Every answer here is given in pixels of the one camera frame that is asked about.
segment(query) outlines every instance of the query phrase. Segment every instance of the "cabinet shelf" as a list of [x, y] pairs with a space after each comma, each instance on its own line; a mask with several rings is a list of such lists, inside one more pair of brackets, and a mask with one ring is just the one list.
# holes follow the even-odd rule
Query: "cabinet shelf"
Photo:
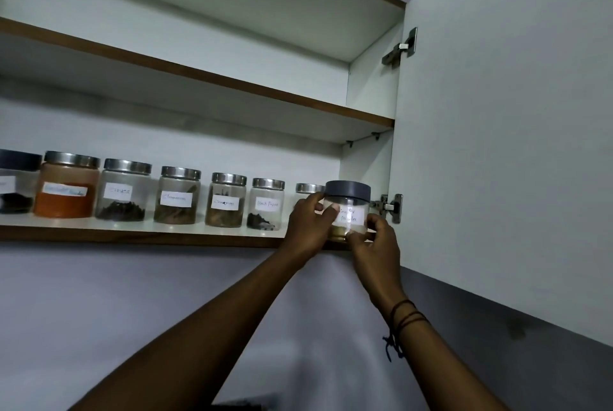
[[394, 119], [0, 18], [0, 74], [344, 144]]
[[[46, 219], [22, 215], [0, 215], [0, 241], [76, 242], [200, 247], [278, 248], [286, 228], [264, 232], [248, 229], [222, 229], [204, 224], [158, 224], [151, 216], [144, 222], [113, 222], [96, 218]], [[347, 244], [326, 242], [326, 250], [348, 250]]]

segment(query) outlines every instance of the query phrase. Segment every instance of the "wall cabinet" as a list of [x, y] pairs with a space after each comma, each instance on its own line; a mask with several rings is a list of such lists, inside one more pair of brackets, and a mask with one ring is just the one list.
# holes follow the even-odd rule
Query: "wall cabinet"
[[[613, 345], [610, 0], [0, 3], [3, 147], [402, 193], [403, 266]], [[415, 54], [383, 66], [414, 27]], [[23, 240], [283, 236], [1, 223]]]

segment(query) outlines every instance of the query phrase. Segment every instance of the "open cabinet door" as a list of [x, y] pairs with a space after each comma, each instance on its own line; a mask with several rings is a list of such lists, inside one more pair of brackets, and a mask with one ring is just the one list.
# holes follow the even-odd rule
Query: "open cabinet door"
[[613, 345], [613, 0], [412, 0], [402, 265]]

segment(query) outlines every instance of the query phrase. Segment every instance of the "jar label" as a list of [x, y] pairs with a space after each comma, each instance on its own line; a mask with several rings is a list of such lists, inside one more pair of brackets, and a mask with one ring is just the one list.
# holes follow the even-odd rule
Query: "jar label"
[[225, 211], [238, 211], [240, 198], [214, 194], [211, 200], [211, 209], [223, 209]]
[[163, 191], [159, 198], [159, 204], [163, 206], [191, 207], [193, 193], [181, 191]]
[[42, 192], [47, 194], [59, 194], [61, 196], [77, 196], [81, 198], [87, 195], [87, 187], [45, 182], [42, 186]]
[[364, 209], [355, 206], [341, 206], [336, 220], [337, 225], [361, 225], [364, 226]]
[[256, 211], [277, 212], [281, 210], [281, 200], [275, 198], [256, 198]]
[[104, 186], [104, 195], [102, 197], [115, 201], [130, 201], [132, 199], [132, 185], [109, 182]]
[[15, 176], [5, 175], [0, 177], [0, 194], [15, 192]]

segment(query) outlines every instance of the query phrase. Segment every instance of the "jar with black lid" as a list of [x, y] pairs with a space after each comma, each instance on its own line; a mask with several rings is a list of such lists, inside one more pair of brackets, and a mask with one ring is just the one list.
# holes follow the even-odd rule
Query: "jar with black lid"
[[41, 160], [41, 155], [0, 149], [0, 213], [32, 209]]
[[333, 203], [340, 206], [337, 218], [330, 227], [328, 239], [344, 242], [345, 236], [351, 230], [366, 235], [370, 187], [360, 182], [332, 180], [326, 183], [324, 193], [324, 208]]
[[215, 172], [208, 188], [205, 222], [212, 227], [241, 227], [247, 195], [247, 177]]
[[96, 217], [121, 222], [144, 220], [150, 176], [150, 164], [106, 159], [98, 186]]
[[170, 225], [194, 224], [200, 196], [200, 177], [201, 172], [196, 169], [162, 167], [153, 220]]
[[256, 230], [279, 230], [285, 182], [274, 179], [253, 179], [251, 187], [247, 227]]
[[100, 178], [100, 159], [47, 151], [41, 167], [34, 214], [50, 218], [90, 217]]

